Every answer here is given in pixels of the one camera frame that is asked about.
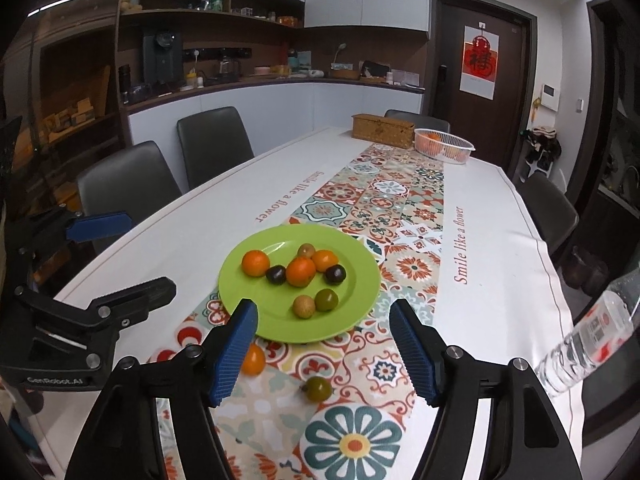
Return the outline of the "round orange mandarin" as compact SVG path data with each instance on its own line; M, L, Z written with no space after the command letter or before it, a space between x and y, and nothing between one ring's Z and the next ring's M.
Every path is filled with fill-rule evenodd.
M242 271L250 278L260 278L270 269L270 259L261 250L250 250L241 261Z

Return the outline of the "dark plum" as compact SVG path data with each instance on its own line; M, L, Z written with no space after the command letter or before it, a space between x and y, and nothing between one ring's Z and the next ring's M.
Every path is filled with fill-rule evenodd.
M340 264L329 266L323 275L326 282L333 285L341 284L346 280L346 270Z
M272 266L266 271L265 277L270 284L282 285L286 282L286 267L280 264Z

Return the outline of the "tan longan fruit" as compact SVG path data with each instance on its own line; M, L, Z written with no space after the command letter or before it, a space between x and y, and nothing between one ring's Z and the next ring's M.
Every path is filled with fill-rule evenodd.
M296 297L292 303L292 311L298 317L306 320L316 313L316 304L314 298L307 295Z

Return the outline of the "large orange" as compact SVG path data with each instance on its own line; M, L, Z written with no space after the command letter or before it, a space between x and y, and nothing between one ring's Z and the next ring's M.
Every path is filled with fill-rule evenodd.
M286 282L296 288L304 288L314 279L317 270L311 258L296 257L286 267Z

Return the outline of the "large green tomato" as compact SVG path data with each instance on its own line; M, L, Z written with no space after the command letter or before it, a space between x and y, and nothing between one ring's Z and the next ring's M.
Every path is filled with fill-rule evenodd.
M318 312L329 312L335 309L340 303L337 293L333 289L321 289L314 296L314 305Z

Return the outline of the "oval orange kumquat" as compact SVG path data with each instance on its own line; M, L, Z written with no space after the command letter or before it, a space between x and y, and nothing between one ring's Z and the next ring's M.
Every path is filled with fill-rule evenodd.
M258 344L250 344L241 365L241 372L247 376L258 376L266 367L264 350Z

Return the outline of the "black coffee machine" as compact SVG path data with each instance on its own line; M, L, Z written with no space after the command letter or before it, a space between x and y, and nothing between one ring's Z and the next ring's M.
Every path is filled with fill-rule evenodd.
M166 93L183 82L182 37L178 32L159 32L143 37L143 81L156 94Z

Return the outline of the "green tomato on plate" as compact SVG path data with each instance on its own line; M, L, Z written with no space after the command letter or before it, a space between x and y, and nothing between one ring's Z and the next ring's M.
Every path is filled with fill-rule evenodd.
M315 252L316 248L310 243L301 244L297 249L297 255L304 258L311 258Z

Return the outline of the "small green tomato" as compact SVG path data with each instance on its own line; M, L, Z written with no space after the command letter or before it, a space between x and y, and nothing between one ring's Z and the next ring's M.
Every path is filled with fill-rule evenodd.
M332 396L333 388L331 383L324 377L309 377L300 387L306 399L314 403L322 403Z

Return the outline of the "orange kumquat on plate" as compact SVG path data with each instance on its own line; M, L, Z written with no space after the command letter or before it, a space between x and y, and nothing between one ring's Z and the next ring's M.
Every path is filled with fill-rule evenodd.
M331 266L336 266L338 263L337 255L329 249L316 250L311 256L311 260L319 273L326 272Z

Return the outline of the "green plate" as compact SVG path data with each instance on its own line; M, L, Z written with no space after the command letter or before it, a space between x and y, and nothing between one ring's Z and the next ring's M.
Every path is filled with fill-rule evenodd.
M306 344L345 333L371 310L381 275L369 249L338 229L286 224L229 252L218 276L228 313L243 299L258 309L257 335Z

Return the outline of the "grey chair right side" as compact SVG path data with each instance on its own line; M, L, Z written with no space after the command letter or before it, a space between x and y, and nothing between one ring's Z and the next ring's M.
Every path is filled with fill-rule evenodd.
M522 183L518 192L552 256L578 226L576 209L565 194L540 172Z

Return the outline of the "patterned table runner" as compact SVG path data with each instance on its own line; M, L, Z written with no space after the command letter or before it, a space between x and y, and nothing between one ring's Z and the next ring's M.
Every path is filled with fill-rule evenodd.
M243 373L213 410L224 455L237 479L387 479L416 395L388 328L405 299L424 324L435 314L444 168L402 148L368 146L322 185L305 181L303 203L286 224L321 224L369 249L381 285L353 328L332 338L287 344L256 336L266 367ZM218 286L178 327L176 344L197 344L229 313ZM300 387L326 378L332 396L310 402Z

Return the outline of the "wicker tissue box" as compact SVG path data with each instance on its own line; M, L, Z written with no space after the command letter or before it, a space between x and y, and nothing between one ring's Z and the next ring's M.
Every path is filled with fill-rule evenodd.
M355 139L385 144L394 148L408 150L413 147L413 122L387 118L371 114L356 114L352 116L352 136Z

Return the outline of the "white fruit basket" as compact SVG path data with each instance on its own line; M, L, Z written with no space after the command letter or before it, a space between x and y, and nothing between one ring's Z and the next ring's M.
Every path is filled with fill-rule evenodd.
M464 165L475 151L475 146L460 136L430 128L416 128L413 145L422 155L456 165Z

